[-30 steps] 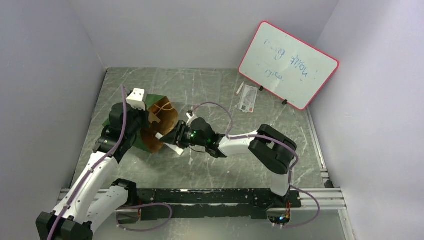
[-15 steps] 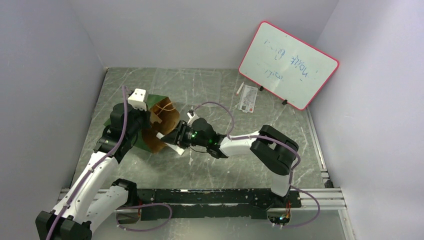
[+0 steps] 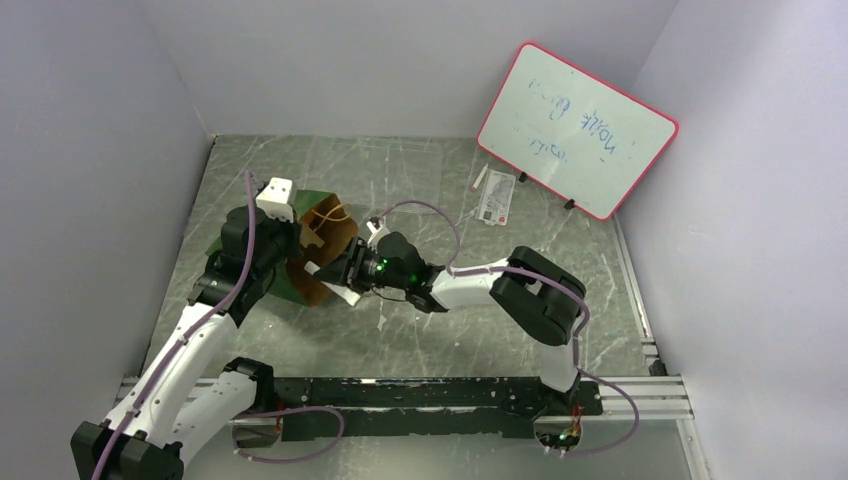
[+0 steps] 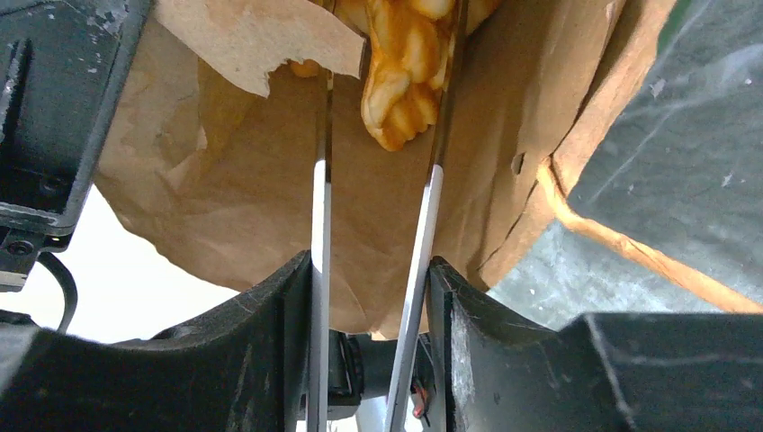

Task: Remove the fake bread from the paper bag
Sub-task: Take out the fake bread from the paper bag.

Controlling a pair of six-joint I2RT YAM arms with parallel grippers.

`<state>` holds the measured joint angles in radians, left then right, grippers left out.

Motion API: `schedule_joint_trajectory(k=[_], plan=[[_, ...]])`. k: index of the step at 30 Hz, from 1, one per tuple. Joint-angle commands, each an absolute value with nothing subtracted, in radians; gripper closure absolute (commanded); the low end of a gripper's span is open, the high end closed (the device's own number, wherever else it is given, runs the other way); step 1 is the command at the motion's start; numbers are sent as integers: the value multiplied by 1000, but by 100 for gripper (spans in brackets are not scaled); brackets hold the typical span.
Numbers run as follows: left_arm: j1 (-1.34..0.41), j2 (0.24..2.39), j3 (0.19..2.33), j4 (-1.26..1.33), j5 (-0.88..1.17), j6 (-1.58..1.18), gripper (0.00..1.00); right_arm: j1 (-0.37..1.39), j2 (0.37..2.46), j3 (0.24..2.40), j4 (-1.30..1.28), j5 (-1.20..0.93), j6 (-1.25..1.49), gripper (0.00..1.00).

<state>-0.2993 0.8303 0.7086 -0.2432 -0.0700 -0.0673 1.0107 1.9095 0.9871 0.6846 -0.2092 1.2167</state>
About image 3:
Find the silver metal tongs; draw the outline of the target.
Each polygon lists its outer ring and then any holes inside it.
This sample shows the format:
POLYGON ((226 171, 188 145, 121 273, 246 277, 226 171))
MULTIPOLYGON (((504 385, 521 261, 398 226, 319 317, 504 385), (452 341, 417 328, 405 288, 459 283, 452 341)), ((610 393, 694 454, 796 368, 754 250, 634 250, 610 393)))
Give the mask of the silver metal tongs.
POLYGON ((357 303, 361 300, 362 295, 355 292, 354 290, 348 288, 347 286, 340 285, 335 280, 324 281, 318 277, 318 272, 320 267, 312 261, 307 261, 304 270, 311 275, 315 280, 319 281, 325 287, 327 287, 330 291, 332 291, 335 295, 343 299, 348 305, 356 306, 357 303))

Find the white ruler package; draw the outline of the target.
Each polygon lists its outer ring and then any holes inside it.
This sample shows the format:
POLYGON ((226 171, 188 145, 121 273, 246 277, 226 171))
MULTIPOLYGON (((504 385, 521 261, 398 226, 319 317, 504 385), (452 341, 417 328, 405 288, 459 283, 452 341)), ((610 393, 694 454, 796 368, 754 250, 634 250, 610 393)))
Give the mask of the white ruler package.
POLYGON ((505 226, 516 183, 513 174, 488 170, 478 188, 481 196, 476 219, 490 226, 505 226))

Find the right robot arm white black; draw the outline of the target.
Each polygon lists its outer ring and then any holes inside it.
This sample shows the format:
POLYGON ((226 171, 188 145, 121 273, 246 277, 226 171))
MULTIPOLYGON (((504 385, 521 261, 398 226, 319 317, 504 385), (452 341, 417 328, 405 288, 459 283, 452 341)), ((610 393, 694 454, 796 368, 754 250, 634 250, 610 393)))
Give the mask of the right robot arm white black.
POLYGON ((340 293, 390 288, 423 313, 498 306, 542 347, 539 398, 550 413, 597 414, 579 367, 580 331, 590 318, 586 288, 536 250, 519 246, 501 260, 464 268, 437 265, 398 232, 354 238, 314 278, 340 293))

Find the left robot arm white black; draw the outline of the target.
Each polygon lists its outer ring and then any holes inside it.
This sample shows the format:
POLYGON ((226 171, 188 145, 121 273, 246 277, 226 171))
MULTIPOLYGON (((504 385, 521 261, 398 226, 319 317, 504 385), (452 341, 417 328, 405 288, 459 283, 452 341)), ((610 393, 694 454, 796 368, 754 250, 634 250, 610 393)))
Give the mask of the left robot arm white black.
POLYGON ((273 369, 236 358, 213 386, 187 400, 207 364, 266 293, 277 266, 300 254, 292 206, 271 200, 231 210, 166 345, 130 393, 70 441, 82 479, 180 479, 232 418, 281 406, 273 369))

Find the green paper bag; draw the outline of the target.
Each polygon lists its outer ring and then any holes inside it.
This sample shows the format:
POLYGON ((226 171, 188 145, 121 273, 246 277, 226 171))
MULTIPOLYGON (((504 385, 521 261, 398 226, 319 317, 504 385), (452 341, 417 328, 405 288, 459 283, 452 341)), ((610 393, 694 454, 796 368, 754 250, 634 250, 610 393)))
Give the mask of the green paper bag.
MULTIPOLYGON (((295 223, 268 218, 256 205, 258 194, 254 197, 256 225, 250 270, 229 309, 245 313, 267 295, 306 306, 323 303, 333 292, 309 275, 304 266, 312 261, 324 267, 342 254, 357 235, 355 222, 330 192, 296 190, 292 202, 295 223)), ((217 239, 206 251, 207 262, 191 300, 213 306, 230 293, 242 273, 248 240, 248 208, 230 210, 217 239)))

